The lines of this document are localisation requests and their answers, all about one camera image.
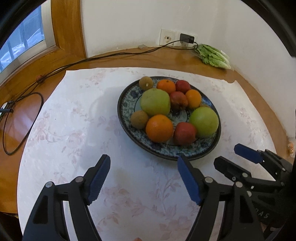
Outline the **small orange mandarin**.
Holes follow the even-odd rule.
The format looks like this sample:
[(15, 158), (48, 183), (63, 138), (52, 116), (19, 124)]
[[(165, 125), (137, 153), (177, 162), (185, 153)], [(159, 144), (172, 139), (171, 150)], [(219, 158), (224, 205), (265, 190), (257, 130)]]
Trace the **small orange mandarin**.
[(161, 89), (168, 94), (176, 91), (176, 85), (169, 79), (162, 79), (157, 83), (157, 89)]

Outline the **large orange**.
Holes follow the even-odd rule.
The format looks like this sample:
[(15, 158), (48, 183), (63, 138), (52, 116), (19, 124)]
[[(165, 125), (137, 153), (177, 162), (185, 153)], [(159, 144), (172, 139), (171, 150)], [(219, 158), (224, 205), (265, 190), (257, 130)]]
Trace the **large orange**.
[(145, 132), (152, 142), (165, 143), (173, 136), (174, 126), (167, 116), (157, 114), (148, 120)]

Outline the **small red apple back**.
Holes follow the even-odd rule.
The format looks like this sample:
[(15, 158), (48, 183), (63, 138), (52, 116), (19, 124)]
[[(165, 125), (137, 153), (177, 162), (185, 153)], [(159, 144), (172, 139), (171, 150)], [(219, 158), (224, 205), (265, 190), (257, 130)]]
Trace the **small red apple back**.
[(176, 91), (182, 92), (183, 94), (186, 94), (187, 91), (191, 89), (191, 85), (185, 81), (185, 80), (178, 80), (175, 83)]

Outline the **green apple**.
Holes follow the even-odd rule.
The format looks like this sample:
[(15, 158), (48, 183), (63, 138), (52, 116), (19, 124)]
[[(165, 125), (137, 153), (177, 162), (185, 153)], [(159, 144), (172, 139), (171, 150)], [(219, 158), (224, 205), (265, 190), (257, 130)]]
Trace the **green apple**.
[(168, 115), (171, 110), (170, 96), (161, 89), (151, 88), (142, 94), (140, 107), (150, 116)]
[(208, 138), (218, 130), (219, 118), (213, 109), (202, 106), (191, 113), (189, 123), (196, 128), (197, 137)]

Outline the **white floral tablecloth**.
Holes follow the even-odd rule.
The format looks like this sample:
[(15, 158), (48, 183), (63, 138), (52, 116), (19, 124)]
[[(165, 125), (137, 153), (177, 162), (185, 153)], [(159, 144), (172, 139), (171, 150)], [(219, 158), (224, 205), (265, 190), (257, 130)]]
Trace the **white floral tablecloth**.
[(21, 228), (46, 182), (68, 183), (107, 154), (110, 171), (89, 208), (101, 238), (186, 239), (199, 207), (189, 197), (176, 162), (140, 148), (118, 119), (119, 96), (143, 76), (185, 80), (213, 102), (221, 120), (219, 143), (210, 154), (192, 161), (205, 176), (230, 183), (213, 165), (216, 157), (224, 156), (255, 178), (271, 179), (262, 166), (234, 153), (238, 143), (255, 150), (275, 149), (264, 121), (238, 82), (154, 68), (67, 71), (45, 102), (22, 155), (17, 191)]

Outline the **wooden window frame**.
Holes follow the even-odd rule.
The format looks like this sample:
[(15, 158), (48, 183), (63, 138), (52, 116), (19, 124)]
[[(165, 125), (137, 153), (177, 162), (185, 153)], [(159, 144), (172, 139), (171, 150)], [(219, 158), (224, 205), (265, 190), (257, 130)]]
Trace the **wooden window frame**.
[(86, 57), (81, 1), (45, 1), (21, 21), (1, 47), (1, 84), (54, 48)]

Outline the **kiwi front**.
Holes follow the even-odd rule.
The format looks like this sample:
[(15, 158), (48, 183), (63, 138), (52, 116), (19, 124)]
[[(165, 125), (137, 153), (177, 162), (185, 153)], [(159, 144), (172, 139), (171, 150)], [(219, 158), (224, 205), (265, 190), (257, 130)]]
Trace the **kiwi front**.
[(142, 89), (143, 91), (147, 91), (147, 90), (153, 88), (153, 86), (154, 86), (154, 82), (153, 82), (152, 78), (149, 76), (142, 77), (139, 80), (138, 84), (139, 84), (140, 89)]

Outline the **black power adapter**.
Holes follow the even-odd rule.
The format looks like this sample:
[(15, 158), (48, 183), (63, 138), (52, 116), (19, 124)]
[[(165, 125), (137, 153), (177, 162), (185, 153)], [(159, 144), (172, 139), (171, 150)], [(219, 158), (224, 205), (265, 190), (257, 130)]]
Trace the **black power adapter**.
[(180, 42), (188, 43), (188, 44), (194, 44), (195, 42), (195, 37), (191, 35), (187, 35), (184, 33), (180, 33)]

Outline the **kiwi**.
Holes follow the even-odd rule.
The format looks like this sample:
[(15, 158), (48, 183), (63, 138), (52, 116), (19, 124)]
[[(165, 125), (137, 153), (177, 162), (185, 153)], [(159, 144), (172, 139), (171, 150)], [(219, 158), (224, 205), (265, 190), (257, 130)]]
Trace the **kiwi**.
[(138, 130), (145, 128), (148, 120), (149, 116), (143, 110), (135, 111), (130, 117), (131, 125)]
[(154, 82), (153, 82), (152, 78), (149, 76), (142, 77), (139, 80), (138, 84), (139, 84), (140, 89), (142, 89), (143, 91), (147, 91), (147, 90), (153, 88), (153, 86), (154, 86)]

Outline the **blue white patterned plate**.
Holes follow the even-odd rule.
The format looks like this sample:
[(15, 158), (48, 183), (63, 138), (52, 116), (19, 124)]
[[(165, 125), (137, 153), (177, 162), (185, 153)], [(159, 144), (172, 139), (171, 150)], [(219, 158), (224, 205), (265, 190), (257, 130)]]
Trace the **blue white patterned plate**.
[[(166, 76), (152, 76), (151, 78), (154, 82), (154, 88), (156, 88), (157, 83), (163, 79), (171, 80), (174, 83), (178, 81), (176, 78)], [(212, 136), (208, 138), (196, 138), (193, 144), (187, 147), (182, 147), (173, 143), (173, 137), (166, 143), (154, 143), (147, 137), (145, 129), (137, 130), (134, 128), (130, 122), (130, 117), (135, 111), (142, 109), (140, 107), (140, 99), (144, 93), (144, 91), (139, 87), (138, 83), (139, 80), (136, 80), (135, 82), (128, 85), (121, 93), (117, 103), (117, 115), (120, 124), (133, 142), (135, 142), (139, 147), (146, 150), (147, 152), (157, 157), (171, 161), (177, 161), (178, 156), (180, 155), (185, 155), (190, 161), (200, 159), (210, 154), (215, 149), (221, 136), (220, 116), (212, 101), (203, 92), (201, 92), (201, 90), (192, 85), (191, 89), (197, 90), (201, 94), (201, 104), (211, 108), (218, 116), (219, 125), (217, 131)], [(192, 112), (193, 110), (189, 108), (179, 112), (170, 110), (170, 113), (167, 116), (175, 128), (180, 122), (189, 122), (189, 117)]]

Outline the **white wall socket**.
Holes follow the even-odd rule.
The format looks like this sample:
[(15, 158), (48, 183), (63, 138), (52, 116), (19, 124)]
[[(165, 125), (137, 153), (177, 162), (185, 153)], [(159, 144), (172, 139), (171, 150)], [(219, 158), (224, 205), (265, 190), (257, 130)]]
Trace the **white wall socket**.
[(159, 45), (174, 48), (192, 48), (196, 44), (195, 43), (186, 43), (184, 41), (180, 41), (181, 32), (176, 32), (172, 30), (161, 29), (160, 37), (159, 37)]

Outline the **bagged green lettuce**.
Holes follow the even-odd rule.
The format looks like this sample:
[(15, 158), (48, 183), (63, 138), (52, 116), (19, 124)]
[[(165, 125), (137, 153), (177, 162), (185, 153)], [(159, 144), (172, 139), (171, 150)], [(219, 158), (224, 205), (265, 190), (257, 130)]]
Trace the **bagged green lettuce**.
[(206, 44), (200, 44), (194, 51), (206, 65), (221, 69), (232, 69), (228, 55), (221, 50)]

